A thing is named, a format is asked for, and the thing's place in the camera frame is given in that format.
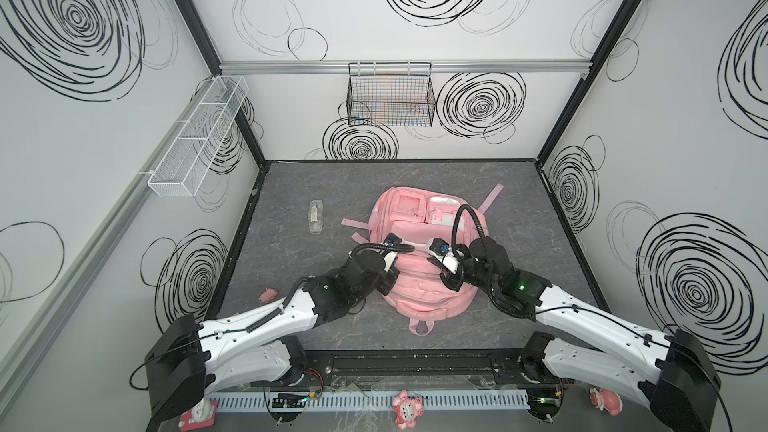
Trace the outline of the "clear plastic pen case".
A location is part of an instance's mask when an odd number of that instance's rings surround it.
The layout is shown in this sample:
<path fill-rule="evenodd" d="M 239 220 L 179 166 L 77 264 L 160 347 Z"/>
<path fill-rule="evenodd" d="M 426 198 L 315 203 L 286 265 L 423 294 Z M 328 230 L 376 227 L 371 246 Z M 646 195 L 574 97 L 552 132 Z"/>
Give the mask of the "clear plastic pen case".
<path fill-rule="evenodd" d="M 319 235 L 323 230 L 323 202 L 312 200 L 308 208 L 309 231 L 313 235 Z"/>

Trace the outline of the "pink student backpack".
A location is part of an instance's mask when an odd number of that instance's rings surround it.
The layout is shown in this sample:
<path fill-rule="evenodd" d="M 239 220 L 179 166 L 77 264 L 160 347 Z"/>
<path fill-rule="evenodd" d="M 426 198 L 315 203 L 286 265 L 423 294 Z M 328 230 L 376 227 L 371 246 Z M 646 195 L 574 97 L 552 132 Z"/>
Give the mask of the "pink student backpack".
<path fill-rule="evenodd" d="M 381 243 L 399 238 L 411 245 L 410 253 L 399 254 L 395 267 L 399 276 L 391 291 L 383 296 L 398 313 L 409 319 L 409 330 L 426 336 L 438 321 L 463 313 L 473 301 L 478 288 L 463 284 L 457 291 L 441 281 L 441 267 L 448 258 L 430 260 L 429 246 L 436 239 L 439 246 L 451 245 L 453 223 L 466 201 L 455 196 L 412 187 L 392 187 L 377 200 L 365 222 L 343 219 L 341 224 L 368 232 L 356 233 L 358 243 Z"/>

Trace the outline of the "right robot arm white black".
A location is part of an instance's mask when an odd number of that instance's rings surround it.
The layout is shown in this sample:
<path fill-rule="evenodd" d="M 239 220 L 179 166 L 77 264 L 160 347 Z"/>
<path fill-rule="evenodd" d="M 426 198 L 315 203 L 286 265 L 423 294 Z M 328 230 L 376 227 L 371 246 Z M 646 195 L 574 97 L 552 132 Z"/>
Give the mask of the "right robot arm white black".
<path fill-rule="evenodd" d="M 518 359 L 528 381 L 574 379 L 646 407 L 673 431 L 710 430 L 721 381 L 694 335 L 649 329 L 596 308 L 515 267 L 490 238 L 468 246 L 436 238 L 427 250 L 447 288 L 472 285 L 500 312 L 581 340 L 574 345 L 548 332 L 534 333 Z"/>

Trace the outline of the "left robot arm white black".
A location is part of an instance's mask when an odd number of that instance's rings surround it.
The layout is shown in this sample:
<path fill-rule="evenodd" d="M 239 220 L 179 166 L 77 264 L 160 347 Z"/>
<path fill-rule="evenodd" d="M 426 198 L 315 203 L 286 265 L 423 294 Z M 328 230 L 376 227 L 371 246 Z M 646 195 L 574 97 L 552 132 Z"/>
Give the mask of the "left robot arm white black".
<path fill-rule="evenodd" d="M 282 299 L 223 319 L 174 320 L 146 354 L 148 430 L 207 395 L 248 382 L 291 383 L 307 366 L 298 334 L 349 315 L 367 297 L 388 294 L 399 246 L 365 243 L 325 274 L 299 278 Z"/>

